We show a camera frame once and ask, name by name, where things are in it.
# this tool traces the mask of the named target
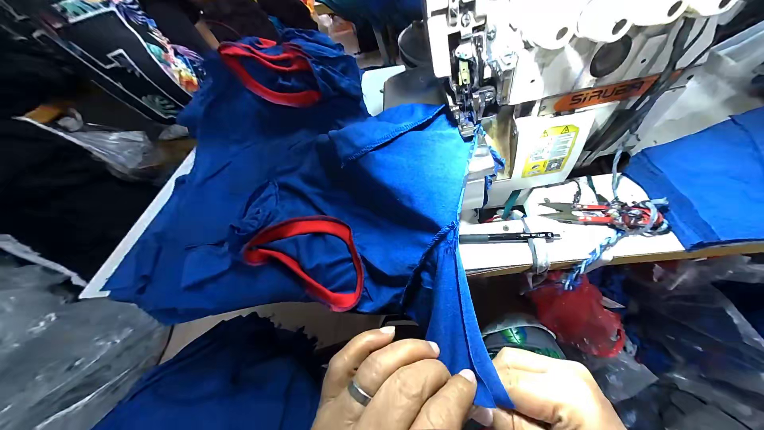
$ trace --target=orange label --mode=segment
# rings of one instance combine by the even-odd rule
[[[674,75],[680,72],[680,70],[677,70],[674,72]],[[648,77],[624,80],[623,82],[614,83],[612,85],[599,86],[566,94],[560,97],[555,103],[555,111],[566,112],[568,110],[594,106],[600,103],[621,101],[631,97],[641,96],[655,81],[658,80],[659,76],[660,74],[655,74]]]

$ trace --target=black cable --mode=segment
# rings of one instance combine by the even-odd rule
[[[614,142],[617,142],[624,133],[628,131],[635,132],[636,129],[639,128],[639,125],[642,124],[642,121],[644,120],[647,112],[655,105],[658,98],[660,98],[660,96],[662,96],[663,93],[665,93],[669,87],[676,83],[678,80],[679,76],[672,78],[672,75],[676,71],[678,62],[698,42],[701,35],[708,26],[708,21],[709,20],[706,20],[703,23],[703,26],[701,27],[698,34],[696,34],[690,43],[687,44],[687,39],[690,32],[692,31],[692,28],[694,27],[695,19],[684,19],[672,43],[672,51],[669,56],[668,63],[666,64],[666,67],[663,69],[658,79],[637,99],[637,101],[634,102],[634,104],[632,104],[629,109],[626,109],[620,114],[617,114],[619,116],[616,117],[616,119],[600,134],[600,138],[598,139],[599,142],[594,145],[594,147],[591,149],[591,153],[586,157],[586,160],[584,161],[594,160],[594,158],[605,148],[608,148]],[[700,58],[705,55],[710,47],[711,46],[709,45],[709,47],[703,50],[703,52],[701,52],[698,57],[693,59],[693,61],[690,62],[690,64],[687,65],[685,69],[687,70],[694,66],[695,63],[697,63],[698,60],[700,60]]]

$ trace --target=sewing machine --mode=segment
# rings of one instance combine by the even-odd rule
[[[464,209],[503,206],[514,190],[647,146],[640,135],[706,61],[720,14],[742,4],[425,0],[434,79],[460,133],[477,134]],[[486,192],[488,145],[507,165]]]

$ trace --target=thread spool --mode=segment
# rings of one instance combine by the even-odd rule
[[[703,16],[729,11],[737,2],[738,0],[688,0],[691,11]]]
[[[559,49],[573,38],[584,2],[581,0],[515,0],[510,23],[523,39],[545,49]]]
[[[610,43],[621,39],[631,25],[623,0],[590,0],[578,17],[576,35]]]
[[[674,22],[687,10],[686,0],[639,0],[639,7],[629,11],[634,25],[661,25]]]

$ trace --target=patterned fabric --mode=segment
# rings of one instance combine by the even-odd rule
[[[137,0],[13,2],[40,23],[38,40],[77,58],[95,83],[155,121],[175,123],[199,89],[201,56],[172,44]]]

